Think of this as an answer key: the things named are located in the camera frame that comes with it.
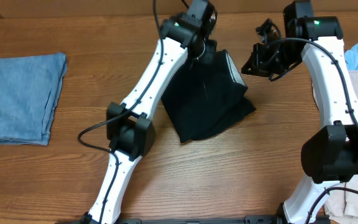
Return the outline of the black shorts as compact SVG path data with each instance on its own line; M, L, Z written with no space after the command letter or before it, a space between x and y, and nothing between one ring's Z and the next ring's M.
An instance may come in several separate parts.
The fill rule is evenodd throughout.
M213 62L187 60L171 79L161 101L180 142L211 138L255 111L244 95L248 86L229 52L218 51Z

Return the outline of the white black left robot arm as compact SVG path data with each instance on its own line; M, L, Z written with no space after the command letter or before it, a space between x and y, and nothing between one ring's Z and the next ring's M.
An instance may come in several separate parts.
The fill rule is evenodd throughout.
M85 134L106 127L109 163L99 194L80 223L116 223L131 175L154 144L152 123L158 103L178 69L188 60L210 63L216 41L209 39L218 17L209 2L194 0L186 12L156 21L155 52L134 89L121 101L111 103L106 120L86 128Z

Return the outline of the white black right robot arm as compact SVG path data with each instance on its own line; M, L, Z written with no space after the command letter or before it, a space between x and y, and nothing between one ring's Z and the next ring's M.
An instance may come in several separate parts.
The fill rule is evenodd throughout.
M320 129L304 143L304 176L276 215L248 215L246 223L328 223L320 208L333 191L358 174L358 99L344 58L337 17L316 17L309 1L283 10L284 30L267 19L256 32L262 41L242 73L278 80L304 63L311 75Z

